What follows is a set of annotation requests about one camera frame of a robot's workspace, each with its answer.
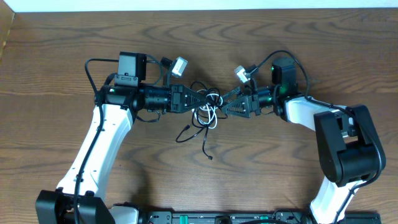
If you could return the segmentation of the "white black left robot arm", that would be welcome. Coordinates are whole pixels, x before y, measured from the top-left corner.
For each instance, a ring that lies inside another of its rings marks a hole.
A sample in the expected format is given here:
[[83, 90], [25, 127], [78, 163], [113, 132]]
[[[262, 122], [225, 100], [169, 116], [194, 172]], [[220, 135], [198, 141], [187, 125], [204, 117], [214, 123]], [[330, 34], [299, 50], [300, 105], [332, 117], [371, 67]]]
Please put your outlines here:
[[149, 55], [121, 52], [118, 71], [94, 88], [93, 119], [71, 168], [54, 191], [42, 190], [35, 209], [39, 223], [146, 223], [146, 214], [132, 205], [108, 208], [109, 175], [118, 150], [140, 110], [185, 113], [208, 98], [184, 85], [145, 83]]

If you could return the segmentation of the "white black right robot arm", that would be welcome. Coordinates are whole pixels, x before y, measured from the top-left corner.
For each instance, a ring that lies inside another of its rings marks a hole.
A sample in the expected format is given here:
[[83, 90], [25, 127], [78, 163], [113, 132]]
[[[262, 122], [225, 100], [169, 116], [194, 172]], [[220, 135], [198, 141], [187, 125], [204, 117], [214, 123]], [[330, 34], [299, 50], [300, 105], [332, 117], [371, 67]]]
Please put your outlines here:
[[234, 72], [245, 87], [222, 111], [250, 118], [271, 107], [284, 121], [313, 130], [325, 177], [303, 221], [338, 223], [355, 193], [378, 179], [386, 156], [368, 108], [334, 105], [300, 92], [296, 69], [301, 67], [293, 56], [277, 58], [271, 65], [272, 85], [259, 87], [254, 79], [259, 66], [238, 66]]

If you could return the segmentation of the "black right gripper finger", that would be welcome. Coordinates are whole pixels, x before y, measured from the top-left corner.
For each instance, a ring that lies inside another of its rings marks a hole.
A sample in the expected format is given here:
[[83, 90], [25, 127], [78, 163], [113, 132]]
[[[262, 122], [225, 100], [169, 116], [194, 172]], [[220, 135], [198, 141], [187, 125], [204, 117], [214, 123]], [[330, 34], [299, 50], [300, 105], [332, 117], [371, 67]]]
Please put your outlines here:
[[237, 86], [236, 88], [232, 89], [231, 91], [227, 92], [222, 96], [223, 101], [231, 100], [233, 97], [237, 96], [241, 91], [241, 87]]
[[224, 105], [222, 112], [227, 115], [240, 116], [243, 118], [251, 117], [251, 102], [248, 96], [242, 96]]

